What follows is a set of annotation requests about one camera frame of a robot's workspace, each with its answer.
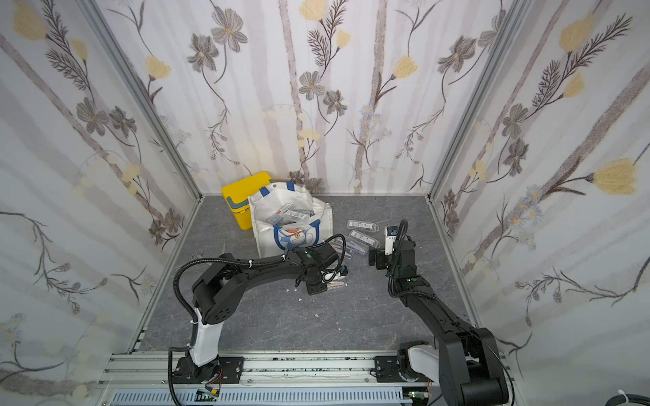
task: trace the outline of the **wire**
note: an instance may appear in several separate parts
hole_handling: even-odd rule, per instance
[[[339,262],[336,265],[336,268],[334,268],[330,272],[326,272],[326,273],[322,274],[320,280],[323,283],[329,283],[329,282],[332,282],[334,279],[336,279],[337,275],[339,275],[340,272],[341,272],[341,268],[343,267],[343,258],[345,257],[345,236],[343,234],[334,234],[333,236],[329,237],[324,242],[330,242],[334,238],[340,238],[341,239],[341,241],[343,242],[343,248],[342,248],[342,251],[341,251],[341,255],[339,255]]]
[[[181,402],[178,400],[176,397],[176,393],[174,392],[174,384],[172,383],[172,353],[174,351],[176,352],[184,352],[184,351],[189,351],[192,347],[194,347],[194,344],[196,343],[196,334],[198,332],[198,322],[199,318],[196,315],[196,312],[194,312],[194,309],[192,306],[190,306],[189,303],[185,300],[183,297],[183,294],[181,293],[181,289],[179,288],[179,282],[181,280],[181,276],[185,271],[187,271],[189,268],[193,267],[194,265],[199,265],[199,264],[206,264],[206,263],[214,263],[214,262],[220,262],[222,264],[228,264],[228,265],[235,265],[235,266],[245,266],[247,268],[262,268],[264,266],[270,266],[270,265],[275,265],[275,264],[280,264],[285,261],[286,256],[283,255],[281,258],[278,258],[276,260],[266,260],[266,261],[254,261],[252,259],[248,261],[239,261],[239,260],[232,260],[232,259],[227,259],[227,258],[201,258],[201,259],[195,259],[191,260],[190,262],[182,265],[180,268],[178,268],[178,271],[176,271],[176,274],[174,275],[174,280],[172,282],[172,286],[174,288],[174,295],[176,296],[176,299],[178,302],[187,310],[187,312],[190,314],[192,317],[192,336],[190,338],[190,344],[186,347],[169,347],[168,353],[167,353],[167,383],[169,386],[169,393],[172,397],[172,401],[174,402],[175,406],[182,406]],[[223,276],[227,274],[228,271],[225,272],[220,272],[217,274],[217,276]]]
[[[650,406],[650,398],[647,396],[634,394],[616,395],[610,398],[607,403],[605,403],[605,406],[622,405],[623,403],[636,403],[638,405]]]
[[[430,401],[429,404],[428,404],[427,406],[431,406],[431,405],[433,405],[435,402],[437,402],[437,401],[438,401],[440,398],[442,398],[442,397],[443,397],[443,394],[438,395],[438,397],[437,397],[436,399]]]

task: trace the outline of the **yellow box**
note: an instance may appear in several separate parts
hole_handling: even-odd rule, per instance
[[[269,183],[271,183],[271,176],[266,172],[260,172],[221,188],[221,193],[242,230],[253,227],[248,196]]]

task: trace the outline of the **plastic package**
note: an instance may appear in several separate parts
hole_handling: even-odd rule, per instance
[[[343,251],[343,243],[341,243],[340,240],[332,240],[330,241],[330,245],[334,249],[334,251],[336,251],[336,253],[339,255]],[[352,254],[354,254],[354,250],[347,246],[347,240],[346,240],[345,259],[352,258]]]
[[[360,242],[359,240],[353,238],[346,238],[345,246],[353,249],[354,251],[357,251],[361,255],[366,255],[370,249],[370,247],[363,242]]]
[[[379,246],[381,245],[381,243],[376,239],[374,239],[373,237],[367,236],[356,230],[350,231],[350,237],[355,238],[356,240],[359,240],[360,242],[363,242],[364,244],[368,244],[374,248],[379,248]]]
[[[296,209],[291,203],[280,207],[280,209],[271,217],[266,219],[266,222],[272,225],[287,225],[299,222],[314,215],[314,212],[307,209]]]
[[[379,231],[379,226],[375,223],[362,222],[360,220],[348,220],[348,228],[352,230],[361,230],[361,231]]]

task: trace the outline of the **wall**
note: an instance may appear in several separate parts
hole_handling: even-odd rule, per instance
[[[649,19],[534,1],[434,199],[529,406],[648,395]]]
[[[0,10],[0,403],[85,405],[194,198],[74,2]]]
[[[510,1],[213,3],[98,0],[201,190],[399,194],[430,188]]]

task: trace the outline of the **gray flower print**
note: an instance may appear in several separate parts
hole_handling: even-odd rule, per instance
[[[175,233],[181,225],[181,215],[170,207],[167,214],[164,215],[164,224],[170,233]]]
[[[104,126],[109,123],[109,115],[105,111],[95,110],[95,103],[84,97],[83,103],[77,104],[77,117],[86,123],[86,131],[92,134],[95,130],[99,135],[106,134]]]
[[[510,109],[510,116],[503,119],[503,136],[519,138],[521,134],[521,127],[519,124],[523,123],[526,120],[526,114],[528,114],[528,109],[523,108],[521,103],[517,103]]]
[[[117,106],[115,106],[115,109],[112,110],[109,115],[113,128],[116,130],[122,130],[124,138],[129,138],[129,129],[134,133],[138,129],[138,127],[135,126],[135,120],[133,118],[126,118],[126,113]]]
[[[504,159],[503,164],[510,165],[510,176],[515,176],[522,171],[519,161],[526,159],[528,144],[525,144],[521,139],[517,139],[516,142],[510,144],[508,150],[510,151],[510,155]]]
[[[298,89],[300,93],[307,96],[307,100],[313,100],[314,96],[322,96],[325,94],[325,86],[321,86],[320,75],[318,71],[305,72],[300,76],[300,83],[302,87]]]
[[[192,34],[190,48],[196,52],[193,57],[187,57],[187,62],[192,64],[192,69],[200,72],[203,65],[206,65],[210,70],[216,70],[213,58],[219,55],[219,50],[212,42],[212,38],[207,35]]]
[[[221,26],[212,29],[214,42],[218,44],[227,42],[233,52],[239,52],[239,43],[248,42],[248,38],[239,31],[244,25],[241,17],[232,8],[227,8],[226,12],[223,12],[221,8],[215,6],[212,18]]]
[[[149,234],[151,234],[152,237],[155,238],[155,245],[160,244],[163,242],[163,233],[165,231],[165,228],[163,226],[163,222],[160,220],[154,220],[151,223],[151,227],[149,228]]]
[[[305,187],[310,193],[323,193],[325,192],[325,181],[323,181],[322,178],[316,179],[313,177],[305,182]]]
[[[447,219],[445,220],[445,224],[447,225],[447,228],[449,228],[449,234],[454,234],[456,232],[456,227],[458,227],[459,223],[460,219],[456,212],[454,210],[449,210],[447,213]]]
[[[480,37],[478,38],[478,46],[485,48],[491,46],[495,39],[497,39],[497,34],[499,33],[499,28],[501,28],[501,23],[506,17],[506,11],[501,10],[499,13],[492,18],[492,29],[481,32]]]
[[[347,110],[348,107],[344,104],[341,104],[341,100],[343,100],[343,96],[341,96],[340,90],[337,90],[336,92],[330,90],[325,93],[325,97],[323,97],[323,103],[328,106],[327,114],[332,114],[334,110],[336,110],[340,116],[345,114],[345,110]]]
[[[460,36],[456,40],[454,46],[450,48],[452,54],[445,58],[440,58],[438,60],[438,72],[444,73],[447,69],[452,68],[455,72],[460,72],[463,68],[463,62],[465,59],[469,59],[474,56],[476,49],[474,45],[476,43],[476,38],[465,38]]]

